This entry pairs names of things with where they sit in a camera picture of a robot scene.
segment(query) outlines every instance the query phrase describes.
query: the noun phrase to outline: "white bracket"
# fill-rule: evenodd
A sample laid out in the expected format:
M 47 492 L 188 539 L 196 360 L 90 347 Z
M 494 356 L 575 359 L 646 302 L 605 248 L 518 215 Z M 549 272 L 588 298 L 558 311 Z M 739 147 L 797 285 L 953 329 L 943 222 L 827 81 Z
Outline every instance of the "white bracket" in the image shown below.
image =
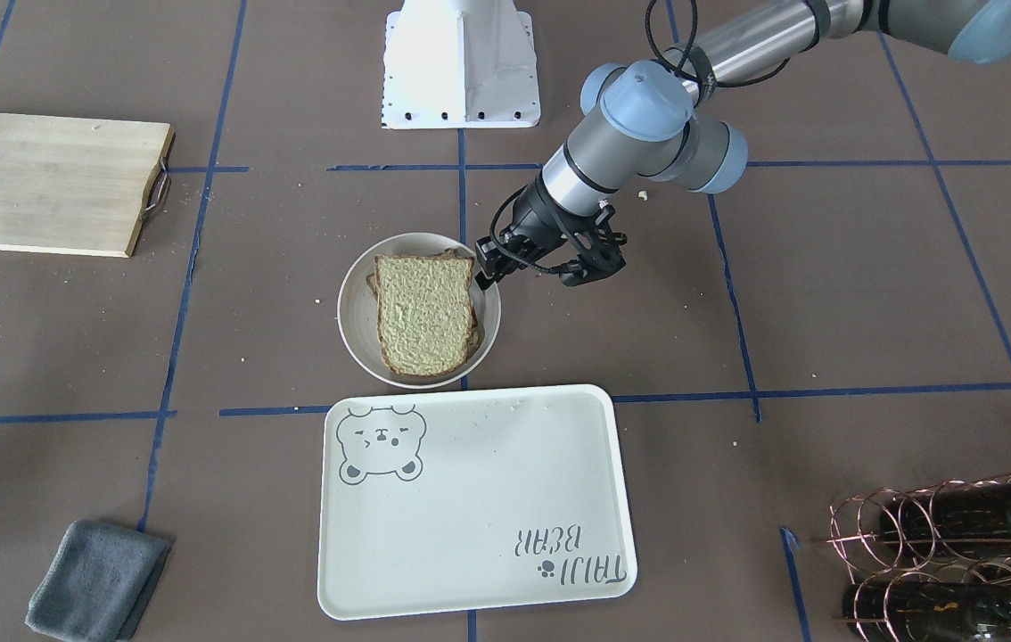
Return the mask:
M 386 35 L 383 126 L 538 124 L 533 19 L 513 0 L 404 0 Z

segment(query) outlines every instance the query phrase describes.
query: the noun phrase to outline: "bear drawing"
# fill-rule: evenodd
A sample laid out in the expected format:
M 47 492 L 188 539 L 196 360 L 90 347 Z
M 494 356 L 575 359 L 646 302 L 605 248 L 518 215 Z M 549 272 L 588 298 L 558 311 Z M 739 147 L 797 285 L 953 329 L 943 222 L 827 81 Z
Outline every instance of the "bear drawing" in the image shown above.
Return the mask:
M 427 435 L 427 422 L 415 410 L 395 407 L 372 407 L 366 415 L 348 410 L 339 420 L 336 439 L 344 448 L 344 463 L 339 478 L 345 483 L 362 483 L 367 475 L 394 472 L 402 480 L 423 474 L 419 447 Z

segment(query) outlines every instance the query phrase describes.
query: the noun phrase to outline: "white tray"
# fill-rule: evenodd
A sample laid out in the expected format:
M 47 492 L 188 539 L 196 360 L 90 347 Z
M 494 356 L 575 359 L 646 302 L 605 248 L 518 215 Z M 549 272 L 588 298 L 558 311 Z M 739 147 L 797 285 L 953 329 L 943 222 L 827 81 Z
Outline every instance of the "white tray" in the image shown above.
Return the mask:
M 335 619 L 594 601 L 636 582 L 599 387 L 347 398 L 323 452 L 317 593 Z

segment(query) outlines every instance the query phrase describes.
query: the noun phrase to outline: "white bowl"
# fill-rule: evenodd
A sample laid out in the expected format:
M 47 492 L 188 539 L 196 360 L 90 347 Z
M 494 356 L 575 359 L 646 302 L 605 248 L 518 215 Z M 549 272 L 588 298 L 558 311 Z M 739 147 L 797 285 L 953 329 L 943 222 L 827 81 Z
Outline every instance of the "white bowl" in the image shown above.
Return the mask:
M 404 389 L 436 389 L 469 374 L 485 358 L 489 347 L 494 345 L 497 326 L 501 322 L 501 294 L 497 291 L 496 283 L 482 292 L 477 282 L 471 281 L 470 300 L 473 303 L 473 315 L 478 322 L 478 332 L 481 333 L 481 345 L 459 369 L 452 373 L 438 374 L 436 377 L 416 377 L 416 375 L 397 374 L 382 362 L 378 330 L 379 304 L 375 300 L 374 292 L 371 292 L 370 285 L 366 283 L 367 276 L 374 273 L 374 257 L 433 256 L 449 249 L 454 249 L 460 256 L 474 259 L 470 248 L 453 239 L 432 235 L 429 232 L 409 232 L 406 235 L 388 238 L 368 249 L 355 260 L 355 264 L 351 265 L 350 271 L 344 277 L 344 284 L 339 288 L 339 335 L 344 339 L 347 352 L 350 352 L 355 361 L 376 379 Z

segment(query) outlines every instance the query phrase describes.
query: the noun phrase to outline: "bread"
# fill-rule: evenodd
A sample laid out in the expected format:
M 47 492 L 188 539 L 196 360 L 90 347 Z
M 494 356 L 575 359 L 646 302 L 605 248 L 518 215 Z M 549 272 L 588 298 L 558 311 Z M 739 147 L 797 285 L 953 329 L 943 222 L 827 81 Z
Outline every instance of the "bread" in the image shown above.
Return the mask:
M 396 374 L 452 373 L 477 350 L 480 333 L 470 303 L 473 259 L 376 256 L 368 279 L 379 304 L 382 361 Z

